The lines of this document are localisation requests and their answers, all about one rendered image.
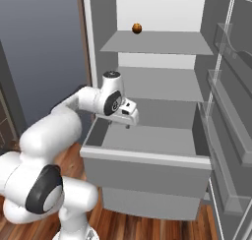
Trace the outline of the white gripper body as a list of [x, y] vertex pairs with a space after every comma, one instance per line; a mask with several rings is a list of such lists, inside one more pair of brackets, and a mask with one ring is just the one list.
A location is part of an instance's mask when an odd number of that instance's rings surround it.
[[119, 109], [110, 116], [98, 114], [97, 117], [124, 125], [136, 126], [139, 122], [139, 111], [135, 108], [132, 113], [126, 115], [122, 114], [121, 109]]

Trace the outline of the grey fridge drawer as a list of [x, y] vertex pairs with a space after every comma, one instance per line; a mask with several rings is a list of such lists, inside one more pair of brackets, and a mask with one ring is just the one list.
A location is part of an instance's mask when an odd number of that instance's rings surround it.
[[88, 180], [103, 188], [203, 198], [212, 167], [199, 105], [136, 102], [140, 121], [130, 129], [94, 121], [81, 148]]

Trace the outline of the white fridge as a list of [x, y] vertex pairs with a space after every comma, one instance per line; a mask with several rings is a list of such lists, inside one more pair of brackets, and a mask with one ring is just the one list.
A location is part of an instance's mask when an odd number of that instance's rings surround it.
[[[102, 83], [108, 70], [120, 72], [125, 93], [138, 98], [196, 102], [205, 122], [210, 93], [208, 70], [216, 55], [202, 29], [214, 15], [208, 0], [84, 0], [92, 82]], [[132, 32], [139, 23], [142, 31]], [[211, 202], [209, 183], [201, 199], [142, 191], [103, 188], [108, 210], [137, 216], [192, 220], [204, 200]]]

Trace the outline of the fridge door with shelves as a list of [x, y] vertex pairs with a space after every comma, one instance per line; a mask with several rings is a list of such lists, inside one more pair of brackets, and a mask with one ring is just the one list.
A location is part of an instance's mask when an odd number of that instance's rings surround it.
[[216, 55], [205, 122], [219, 240], [252, 240], [252, 0], [208, 0], [202, 33]]

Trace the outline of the dark cabinet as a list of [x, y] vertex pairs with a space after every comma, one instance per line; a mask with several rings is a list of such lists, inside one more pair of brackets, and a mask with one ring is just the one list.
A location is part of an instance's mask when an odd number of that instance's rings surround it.
[[19, 150], [19, 139], [26, 128], [23, 109], [0, 41], [0, 153]]

